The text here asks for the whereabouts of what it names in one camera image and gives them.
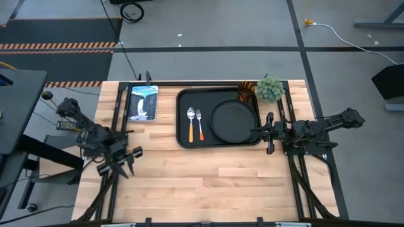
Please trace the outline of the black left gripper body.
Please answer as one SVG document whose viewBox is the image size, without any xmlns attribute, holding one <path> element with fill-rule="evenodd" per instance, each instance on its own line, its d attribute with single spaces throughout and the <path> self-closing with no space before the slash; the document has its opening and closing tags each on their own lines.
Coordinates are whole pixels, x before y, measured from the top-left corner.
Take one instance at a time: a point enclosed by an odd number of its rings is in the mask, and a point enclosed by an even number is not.
<svg viewBox="0 0 404 227">
<path fill-rule="evenodd" d="M 109 171 L 114 173 L 110 169 L 110 162 L 113 160 L 116 160 L 116 161 L 125 160 L 125 162 L 127 162 L 126 157 L 129 154 L 133 155 L 134 159 L 140 158 L 141 156 L 143 156 L 143 148 L 141 146 L 134 148 L 130 153 L 127 153 L 127 150 L 126 150 L 127 146 L 128 146 L 128 142 L 124 141 L 124 140 L 116 142 L 113 145 L 109 146 L 108 152 L 104 154 L 104 156 L 106 157 L 105 163 L 102 163 L 101 165 L 97 166 L 97 172 L 100 176 L 105 175 Z"/>
</svg>

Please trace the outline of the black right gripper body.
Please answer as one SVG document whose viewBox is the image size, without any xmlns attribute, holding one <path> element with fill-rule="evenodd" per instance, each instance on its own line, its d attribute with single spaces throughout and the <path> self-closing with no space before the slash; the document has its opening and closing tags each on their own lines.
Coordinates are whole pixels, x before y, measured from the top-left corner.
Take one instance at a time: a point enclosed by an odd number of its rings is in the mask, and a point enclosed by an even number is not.
<svg viewBox="0 0 404 227">
<path fill-rule="evenodd" d="M 287 120 L 284 112 L 280 114 L 281 121 L 274 121 L 274 113 L 269 112 L 266 117 L 266 135 L 268 136 L 268 148 L 266 154 L 273 154 L 275 152 L 274 140 L 282 142 L 282 148 L 284 154 L 291 153 L 291 143 L 289 129 L 287 127 Z"/>
</svg>

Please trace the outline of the black round plate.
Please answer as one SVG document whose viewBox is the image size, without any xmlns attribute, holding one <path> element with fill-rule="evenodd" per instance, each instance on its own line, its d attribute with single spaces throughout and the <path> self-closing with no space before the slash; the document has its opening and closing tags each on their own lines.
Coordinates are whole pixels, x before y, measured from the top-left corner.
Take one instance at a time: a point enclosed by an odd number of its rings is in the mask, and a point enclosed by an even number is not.
<svg viewBox="0 0 404 227">
<path fill-rule="evenodd" d="M 228 143 L 243 143 L 252 138 L 252 129 L 258 126 L 258 116 L 252 107 L 238 100 L 217 104 L 210 115 L 214 134 Z"/>
</svg>

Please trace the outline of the fork with orange handle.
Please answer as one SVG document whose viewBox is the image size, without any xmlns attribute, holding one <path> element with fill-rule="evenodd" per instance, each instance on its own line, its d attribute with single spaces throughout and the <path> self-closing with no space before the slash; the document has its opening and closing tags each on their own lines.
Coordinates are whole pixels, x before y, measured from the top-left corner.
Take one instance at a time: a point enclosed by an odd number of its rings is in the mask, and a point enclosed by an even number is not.
<svg viewBox="0 0 404 227">
<path fill-rule="evenodd" d="M 199 140 L 204 141 L 205 138 L 204 138 L 203 129 L 201 126 L 201 110 L 200 109 L 196 110 L 196 118 L 197 118 L 198 124 L 199 124 Z"/>
</svg>

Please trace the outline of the spoon with yellow handle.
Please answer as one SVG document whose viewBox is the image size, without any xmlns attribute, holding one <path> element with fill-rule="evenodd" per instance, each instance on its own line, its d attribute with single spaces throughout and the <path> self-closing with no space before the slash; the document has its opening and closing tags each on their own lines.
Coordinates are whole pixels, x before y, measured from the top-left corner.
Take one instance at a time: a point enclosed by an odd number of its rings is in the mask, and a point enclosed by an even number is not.
<svg viewBox="0 0 404 227">
<path fill-rule="evenodd" d="M 189 107 L 187 110 L 187 117 L 189 119 L 189 142 L 194 142 L 194 133 L 193 133 L 193 119 L 195 118 L 196 112 L 193 107 Z"/>
</svg>

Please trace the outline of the black rectangular tray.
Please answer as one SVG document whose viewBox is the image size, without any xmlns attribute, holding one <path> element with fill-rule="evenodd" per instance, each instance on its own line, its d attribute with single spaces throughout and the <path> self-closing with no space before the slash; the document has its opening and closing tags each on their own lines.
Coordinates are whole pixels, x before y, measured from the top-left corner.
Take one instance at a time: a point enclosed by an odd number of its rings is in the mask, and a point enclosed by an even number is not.
<svg viewBox="0 0 404 227">
<path fill-rule="evenodd" d="M 179 92 L 176 98 L 176 139 L 180 146 L 187 149 L 215 148 L 226 146 L 252 146 L 260 142 L 260 138 L 252 135 L 252 138 L 243 143 L 228 143 L 217 137 L 210 126 L 210 115 L 213 108 L 225 100 L 237 100 L 236 87 L 212 87 L 212 88 L 189 88 Z M 254 109 L 258 116 L 258 126 L 261 127 L 259 107 L 256 97 L 251 97 L 246 103 Z M 199 140 L 199 124 L 196 118 L 193 119 L 194 142 L 189 142 L 189 119 L 187 110 L 193 107 L 195 112 L 201 110 L 201 126 L 204 134 L 204 141 Z"/>
</svg>

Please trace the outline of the green artificial potted plant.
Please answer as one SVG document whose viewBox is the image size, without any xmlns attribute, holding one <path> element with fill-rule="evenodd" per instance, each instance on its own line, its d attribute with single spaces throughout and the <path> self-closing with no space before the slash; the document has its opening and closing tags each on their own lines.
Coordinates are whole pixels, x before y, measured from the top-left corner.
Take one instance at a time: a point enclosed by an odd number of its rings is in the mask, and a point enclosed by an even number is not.
<svg viewBox="0 0 404 227">
<path fill-rule="evenodd" d="M 257 82 L 256 96 L 259 100 L 276 103 L 285 94 L 283 83 L 273 77 L 265 77 Z"/>
</svg>

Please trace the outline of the book with waterfall cover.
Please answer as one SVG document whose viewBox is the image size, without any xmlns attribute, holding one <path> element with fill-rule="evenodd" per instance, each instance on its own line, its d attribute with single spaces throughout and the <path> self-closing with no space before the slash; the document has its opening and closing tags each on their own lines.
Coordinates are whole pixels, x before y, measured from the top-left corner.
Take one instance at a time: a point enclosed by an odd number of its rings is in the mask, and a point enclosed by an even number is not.
<svg viewBox="0 0 404 227">
<path fill-rule="evenodd" d="M 130 94 L 128 121 L 154 121 L 157 112 L 158 86 L 133 86 Z"/>
</svg>

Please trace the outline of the small electronics box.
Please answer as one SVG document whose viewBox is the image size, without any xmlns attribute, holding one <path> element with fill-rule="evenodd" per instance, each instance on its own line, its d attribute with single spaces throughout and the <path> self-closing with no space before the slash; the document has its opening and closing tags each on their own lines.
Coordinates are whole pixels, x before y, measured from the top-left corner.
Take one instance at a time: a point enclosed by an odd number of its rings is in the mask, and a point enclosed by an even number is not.
<svg viewBox="0 0 404 227">
<path fill-rule="evenodd" d="M 75 131 L 75 123 L 69 121 L 58 121 L 56 124 L 56 129 L 59 131 Z"/>
</svg>

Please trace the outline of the black mat with hazard stripes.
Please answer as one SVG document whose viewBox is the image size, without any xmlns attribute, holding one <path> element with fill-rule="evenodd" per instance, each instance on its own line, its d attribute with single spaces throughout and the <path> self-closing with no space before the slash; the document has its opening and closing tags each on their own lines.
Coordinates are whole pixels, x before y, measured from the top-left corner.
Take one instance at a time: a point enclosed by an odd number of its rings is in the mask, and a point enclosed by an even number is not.
<svg viewBox="0 0 404 227">
<path fill-rule="evenodd" d="M 122 18 L 13 19 L 0 26 L 0 50 L 112 48 Z"/>
<path fill-rule="evenodd" d="M 99 87 L 108 78 L 111 50 L 0 51 L 0 61 L 19 70 L 47 71 L 46 87 Z"/>
</svg>

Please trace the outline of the black desk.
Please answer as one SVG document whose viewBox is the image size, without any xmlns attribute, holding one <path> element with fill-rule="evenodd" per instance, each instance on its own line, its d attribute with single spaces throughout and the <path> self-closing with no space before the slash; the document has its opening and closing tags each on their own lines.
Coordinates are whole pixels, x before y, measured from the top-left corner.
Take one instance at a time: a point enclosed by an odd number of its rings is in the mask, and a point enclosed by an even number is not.
<svg viewBox="0 0 404 227">
<path fill-rule="evenodd" d="M 47 71 L 0 69 L 0 219 L 8 206 L 28 155 L 77 170 L 83 160 L 49 146 L 24 131 L 47 81 Z"/>
</svg>

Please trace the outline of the black angular furniture top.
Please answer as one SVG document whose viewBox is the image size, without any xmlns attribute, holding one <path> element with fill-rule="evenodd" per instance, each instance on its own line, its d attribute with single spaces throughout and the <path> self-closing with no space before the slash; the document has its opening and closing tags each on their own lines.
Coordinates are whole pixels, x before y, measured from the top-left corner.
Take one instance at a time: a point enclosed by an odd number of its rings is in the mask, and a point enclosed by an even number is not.
<svg viewBox="0 0 404 227">
<path fill-rule="evenodd" d="M 404 112 L 404 64 L 384 68 L 372 82 L 386 101 L 385 111 Z"/>
</svg>

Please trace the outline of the grey desk leg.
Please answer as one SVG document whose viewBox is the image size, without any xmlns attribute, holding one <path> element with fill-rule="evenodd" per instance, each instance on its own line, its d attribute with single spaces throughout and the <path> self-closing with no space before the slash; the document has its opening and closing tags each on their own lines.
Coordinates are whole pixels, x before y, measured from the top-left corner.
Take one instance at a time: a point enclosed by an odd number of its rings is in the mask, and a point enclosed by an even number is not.
<svg viewBox="0 0 404 227">
<path fill-rule="evenodd" d="M 404 1 L 384 21 L 355 20 L 356 28 L 380 28 L 380 29 L 404 29 L 404 22 L 396 22 L 396 19 L 404 12 Z"/>
</svg>

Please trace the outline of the black aluminium rig frame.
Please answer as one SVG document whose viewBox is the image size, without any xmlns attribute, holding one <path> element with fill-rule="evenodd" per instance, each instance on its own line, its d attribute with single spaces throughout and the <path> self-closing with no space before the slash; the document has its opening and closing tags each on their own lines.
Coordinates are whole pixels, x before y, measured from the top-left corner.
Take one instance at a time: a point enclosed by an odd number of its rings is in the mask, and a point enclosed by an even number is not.
<svg viewBox="0 0 404 227">
<path fill-rule="evenodd" d="M 185 149 L 175 138 L 176 96 L 186 88 L 235 86 L 237 80 L 151 81 L 158 84 L 157 119 L 129 122 L 129 151 L 141 146 L 143 156 L 134 161 L 134 176 L 119 177 L 107 192 L 102 217 L 109 224 L 136 223 L 151 218 L 160 223 L 243 223 L 298 221 L 296 198 L 288 158 L 282 145 L 267 155 L 267 143 L 227 148 Z M 334 158 L 332 188 L 329 169 L 321 160 L 305 155 L 312 190 L 331 214 L 348 219 Z M 78 219 L 100 190 L 96 163 L 86 167 L 76 197 L 72 219 Z"/>
</svg>

